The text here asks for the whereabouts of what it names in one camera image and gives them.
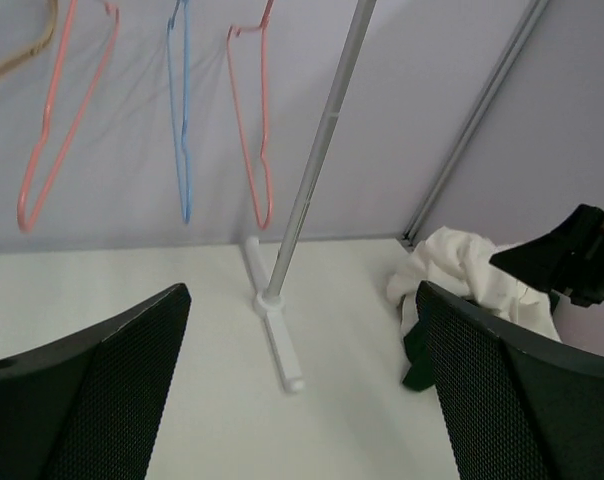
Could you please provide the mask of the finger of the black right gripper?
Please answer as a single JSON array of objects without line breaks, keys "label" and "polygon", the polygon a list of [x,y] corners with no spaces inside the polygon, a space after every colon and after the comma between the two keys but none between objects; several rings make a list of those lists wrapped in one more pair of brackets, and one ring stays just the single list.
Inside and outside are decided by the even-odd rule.
[{"label": "finger of the black right gripper", "polygon": [[580,204],[547,234],[495,253],[489,263],[536,290],[567,286],[568,269],[585,261],[603,223],[602,209]]}]

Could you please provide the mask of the blue hanger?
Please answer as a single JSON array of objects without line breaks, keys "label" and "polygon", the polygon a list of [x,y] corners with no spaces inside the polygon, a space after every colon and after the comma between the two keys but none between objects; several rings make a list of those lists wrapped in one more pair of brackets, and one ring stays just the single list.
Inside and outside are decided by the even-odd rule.
[{"label": "blue hanger", "polygon": [[[183,14],[183,46],[182,46],[182,96],[181,106],[178,106],[176,89],[172,37],[176,27],[178,13]],[[166,54],[169,105],[171,114],[172,138],[174,145],[176,177],[178,193],[180,197],[181,217],[184,224],[188,225],[191,220],[193,205],[193,189],[191,182],[191,153],[189,149],[189,90],[190,90],[190,23],[189,2],[177,0],[173,12],[167,21],[166,28]]]}]

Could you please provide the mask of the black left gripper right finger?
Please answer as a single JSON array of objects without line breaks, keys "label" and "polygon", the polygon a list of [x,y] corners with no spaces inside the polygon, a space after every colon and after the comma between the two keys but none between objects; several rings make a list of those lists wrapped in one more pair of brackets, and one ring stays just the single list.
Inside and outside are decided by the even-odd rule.
[{"label": "black left gripper right finger", "polygon": [[421,282],[434,383],[462,479],[604,479],[604,357]]}]

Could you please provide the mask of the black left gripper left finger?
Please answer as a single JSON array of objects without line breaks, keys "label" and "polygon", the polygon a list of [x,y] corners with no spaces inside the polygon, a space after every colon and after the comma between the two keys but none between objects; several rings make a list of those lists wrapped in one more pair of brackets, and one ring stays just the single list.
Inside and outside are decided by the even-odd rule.
[{"label": "black left gripper left finger", "polygon": [[190,306],[178,283],[0,359],[0,479],[145,478]]}]

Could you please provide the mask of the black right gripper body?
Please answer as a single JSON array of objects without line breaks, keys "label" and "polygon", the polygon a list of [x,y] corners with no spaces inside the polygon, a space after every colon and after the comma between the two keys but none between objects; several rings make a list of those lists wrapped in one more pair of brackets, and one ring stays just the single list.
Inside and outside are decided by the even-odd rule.
[{"label": "black right gripper body", "polygon": [[552,289],[573,305],[604,302],[604,210],[577,207],[558,228],[565,252]]}]

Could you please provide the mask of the pink hanger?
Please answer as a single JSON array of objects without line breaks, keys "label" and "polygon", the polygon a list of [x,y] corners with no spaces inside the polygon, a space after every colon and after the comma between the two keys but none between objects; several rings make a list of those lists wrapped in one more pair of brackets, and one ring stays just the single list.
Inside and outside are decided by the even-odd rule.
[{"label": "pink hanger", "polygon": [[274,186],[269,162],[270,93],[268,29],[274,3],[264,3],[255,23],[232,24],[226,37],[226,61],[231,99],[249,198],[258,229],[272,223]]},{"label": "pink hanger", "polygon": [[115,49],[120,8],[115,1],[72,1],[63,16],[33,142],[16,203],[19,231],[31,233],[81,128]]}]

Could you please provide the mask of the beige wooden hanger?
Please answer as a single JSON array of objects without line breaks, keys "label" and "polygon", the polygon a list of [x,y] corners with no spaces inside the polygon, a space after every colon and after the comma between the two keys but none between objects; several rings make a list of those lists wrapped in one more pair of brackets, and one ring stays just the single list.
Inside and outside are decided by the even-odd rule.
[{"label": "beige wooden hanger", "polygon": [[48,19],[40,36],[31,44],[0,60],[0,79],[39,55],[51,43],[57,26],[59,1],[48,0]]}]

